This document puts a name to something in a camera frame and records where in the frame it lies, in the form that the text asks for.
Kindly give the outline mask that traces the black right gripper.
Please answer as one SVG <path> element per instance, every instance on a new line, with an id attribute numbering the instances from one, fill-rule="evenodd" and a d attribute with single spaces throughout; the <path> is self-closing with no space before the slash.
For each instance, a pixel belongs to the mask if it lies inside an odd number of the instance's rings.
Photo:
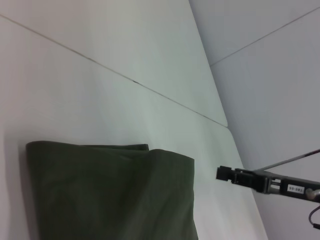
<path id="1" fill-rule="evenodd" d="M 232 184 L 251 188 L 258 193 L 267 195 L 281 195 L 306 201 L 320 200 L 319 182 L 267 171 L 262 173 L 265 176 L 249 170 L 220 166 L 216 171 L 216 179 L 226 182 L 231 181 Z"/>

